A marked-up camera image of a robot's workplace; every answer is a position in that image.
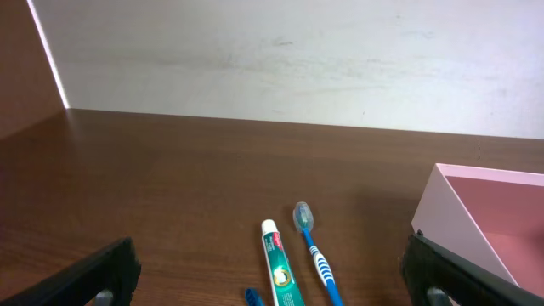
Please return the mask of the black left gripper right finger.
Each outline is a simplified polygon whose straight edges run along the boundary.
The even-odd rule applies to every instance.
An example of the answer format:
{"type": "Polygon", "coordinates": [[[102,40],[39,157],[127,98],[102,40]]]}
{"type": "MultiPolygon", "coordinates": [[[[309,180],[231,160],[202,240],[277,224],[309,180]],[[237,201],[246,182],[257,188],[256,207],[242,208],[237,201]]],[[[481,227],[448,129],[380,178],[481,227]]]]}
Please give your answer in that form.
{"type": "Polygon", "coordinates": [[[422,232],[409,236],[400,274],[413,305],[543,305],[542,297],[480,268],[422,232]]]}

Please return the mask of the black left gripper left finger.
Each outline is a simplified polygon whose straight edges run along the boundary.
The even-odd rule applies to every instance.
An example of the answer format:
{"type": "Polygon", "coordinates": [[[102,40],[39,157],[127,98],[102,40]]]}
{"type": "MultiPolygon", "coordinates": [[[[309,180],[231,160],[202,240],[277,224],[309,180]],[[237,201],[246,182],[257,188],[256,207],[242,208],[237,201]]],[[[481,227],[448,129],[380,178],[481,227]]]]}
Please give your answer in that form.
{"type": "Polygon", "coordinates": [[[113,305],[129,305],[140,273],[133,240],[125,237],[4,299],[1,305],[84,305],[103,290],[112,293],[113,305]]]}

